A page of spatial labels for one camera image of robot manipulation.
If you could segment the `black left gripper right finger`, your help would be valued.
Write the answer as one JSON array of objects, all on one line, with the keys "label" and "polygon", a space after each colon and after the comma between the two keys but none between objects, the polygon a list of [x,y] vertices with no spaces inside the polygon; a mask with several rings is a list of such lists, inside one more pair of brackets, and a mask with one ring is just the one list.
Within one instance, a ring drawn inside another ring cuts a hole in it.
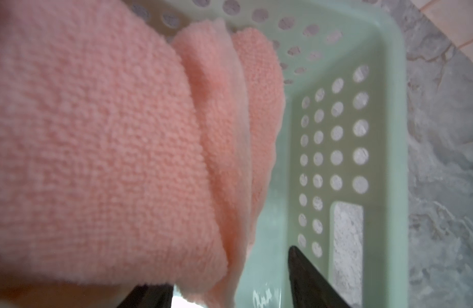
[{"label": "black left gripper right finger", "polygon": [[288,269],[294,308],[350,308],[296,246],[289,248]]}]

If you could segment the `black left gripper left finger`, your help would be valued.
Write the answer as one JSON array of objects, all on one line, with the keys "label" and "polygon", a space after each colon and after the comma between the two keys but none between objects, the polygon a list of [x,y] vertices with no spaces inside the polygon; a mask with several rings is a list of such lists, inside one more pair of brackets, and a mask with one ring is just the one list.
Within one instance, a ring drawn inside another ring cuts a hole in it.
[{"label": "black left gripper left finger", "polygon": [[171,308],[173,292],[169,284],[137,286],[117,308]]}]

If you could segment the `pink towel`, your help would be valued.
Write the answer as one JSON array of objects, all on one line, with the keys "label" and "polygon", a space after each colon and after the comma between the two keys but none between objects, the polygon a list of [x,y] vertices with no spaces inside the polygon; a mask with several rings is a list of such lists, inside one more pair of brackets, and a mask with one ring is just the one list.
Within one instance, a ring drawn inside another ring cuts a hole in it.
[{"label": "pink towel", "polygon": [[285,109],[259,30],[0,1],[0,292],[175,285],[233,307]]}]

